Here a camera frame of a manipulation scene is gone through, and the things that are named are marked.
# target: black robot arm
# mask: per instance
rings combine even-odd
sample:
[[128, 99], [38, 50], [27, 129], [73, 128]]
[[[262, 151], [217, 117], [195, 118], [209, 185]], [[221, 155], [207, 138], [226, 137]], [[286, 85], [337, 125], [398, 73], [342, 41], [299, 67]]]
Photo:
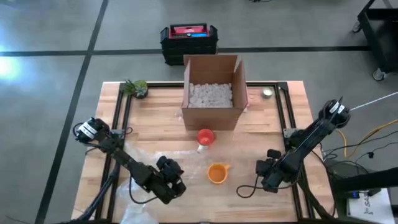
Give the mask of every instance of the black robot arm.
[[123, 137], [112, 132], [101, 119], [90, 118], [73, 132], [76, 140], [85, 145], [93, 146], [90, 143], [98, 141], [95, 147], [120, 163], [130, 172], [137, 185], [146, 192], [153, 192], [163, 203], [168, 204], [172, 199], [184, 193], [186, 187], [180, 178], [183, 170], [177, 162], [161, 156], [156, 162], [158, 171], [152, 166], [135, 161], [122, 150]]
[[291, 150], [283, 155], [273, 149], [268, 150], [269, 158], [256, 164], [256, 173], [264, 178], [261, 182], [263, 189], [276, 193], [282, 181], [296, 181], [304, 158], [335, 129], [344, 127], [349, 118], [349, 109], [341, 104], [341, 99], [330, 100], [309, 127], [296, 130], [288, 138]]

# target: wooden tabletop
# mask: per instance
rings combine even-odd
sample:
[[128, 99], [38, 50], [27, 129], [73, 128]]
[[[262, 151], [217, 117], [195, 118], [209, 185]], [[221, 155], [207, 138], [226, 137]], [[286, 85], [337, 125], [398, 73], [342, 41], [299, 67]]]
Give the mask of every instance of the wooden tabletop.
[[[306, 128], [313, 119], [303, 82], [292, 81], [288, 85], [297, 127]], [[119, 83], [103, 83], [101, 90], [96, 117], [109, 125], [112, 123], [118, 89]], [[185, 171], [182, 179], [187, 186], [187, 191], [168, 205], [154, 200], [145, 206], [144, 211], [158, 222], [297, 221], [291, 189], [279, 190], [277, 194], [257, 190], [247, 199], [236, 195], [237, 186], [254, 184], [256, 161], [266, 159], [268, 149], [284, 151], [274, 95], [270, 99], [262, 99], [259, 94], [261, 90], [261, 87], [248, 88], [250, 105], [239, 118], [235, 130], [216, 132], [215, 143], [202, 154], [196, 153], [196, 132], [186, 131], [178, 116], [182, 88], [151, 88], [146, 99], [133, 99], [128, 126], [134, 131], [126, 136], [124, 150], [136, 160], [153, 166], [161, 155], [175, 159]], [[288, 121], [285, 104], [284, 111]], [[123, 114], [120, 115], [119, 127], [122, 117]], [[86, 156], [72, 218], [78, 217], [98, 193], [104, 158], [105, 155], [100, 151], [91, 151]], [[207, 179], [207, 167], [214, 162], [231, 165], [228, 178], [221, 185], [212, 184]], [[305, 158], [305, 168], [313, 194], [331, 212], [333, 197], [324, 167], [310, 154]], [[125, 184], [128, 177], [128, 172], [122, 169], [119, 184]], [[131, 205], [128, 208], [130, 212], [141, 208], [131, 204], [125, 185], [123, 189], [124, 191], [118, 190], [116, 199], [116, 222], [123, 218], [127, 205]], [[242, 189], [240, 193], [247, 195], [250, 191], [251, 189]], [[141, 189], [134, 191], [133, 195], [137, 200], [152, 196]], [[300, 198], [306, 216], [301, 191]]]

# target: black cart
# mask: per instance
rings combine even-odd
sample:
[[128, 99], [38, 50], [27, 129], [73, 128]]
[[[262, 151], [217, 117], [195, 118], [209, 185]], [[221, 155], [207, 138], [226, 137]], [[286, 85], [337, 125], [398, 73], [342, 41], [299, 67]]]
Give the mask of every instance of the black cart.
[[379, 64], [373, 79], [381, 81], [398, 71], [398, 9], [370, 9], [374, 2], [370, 0], [359, 13], [353, 32], [363, 30]]

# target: cart wheel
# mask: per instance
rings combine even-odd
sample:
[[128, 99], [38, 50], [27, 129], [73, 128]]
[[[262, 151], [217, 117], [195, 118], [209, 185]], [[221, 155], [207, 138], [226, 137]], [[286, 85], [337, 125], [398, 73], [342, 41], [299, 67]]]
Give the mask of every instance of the cart wheel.
[[357, 32], [359, 32], [359, 31], [361, 31], [361, 24], [359, 23], [359, 21], [356, 21], [355, 22], [355, 24], [354, 24], [354, 27], [353, 27], [353, 32], [354, 33], [357, 33]]
[[380, 68], [378, 68], [376, 71], [373, 72], [373, 79], [376, 81], [382, 81], [385, 78], [387, 78], [387, 74], [385, 72], [382, 72]]

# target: concrete floor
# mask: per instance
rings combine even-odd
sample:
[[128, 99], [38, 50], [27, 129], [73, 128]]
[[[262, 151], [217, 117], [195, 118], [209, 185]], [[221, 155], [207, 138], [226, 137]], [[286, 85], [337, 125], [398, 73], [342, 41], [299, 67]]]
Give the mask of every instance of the concrete floor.
[[[0, 1], [0, 54], [17, 51], [87, 50], [100, 11], [99, 0]], [[207, 22], [219, 30], [219, 47], [335, 47], [367, 45], [352, 25], [364, 1], [111, 0], [95, 50], [159, 49], [159, 32], [169, 24]], [[385, 7], [377, 1], [375, 7]], [[344, 96], [355, 107], [398, 90], [398, 76], [371, 78], [377, 68], [369, 51], [268, 52], [239, 54], [248, 80], [303, 80], [313, 115], [326, 100]], [[6, 216], [33, 223], [49, 176], [84, 55], [0, 57], [0, 223]], [[160, 54], [92, 56], [73, 124], [93, 116], [102, 82], [183, 79]], [[398, 118], [398, 95], [353, 112], [343, 129], [349, 144], [370, 129]], [[392, 126], [380, 136], [397, 129]], [[397, 137], [369, 143], [361, 153]], [[342, 145], [339, 135], [324, 148]], [[396, 165], [398, 145], [362, 159], [368, 169]], [[70, 218], [85, 148], [69, 137], [46, 223]], [[338, 152], [338, 160], [343, 155]], [[393, 202], [398, 194], [392, 190]]]

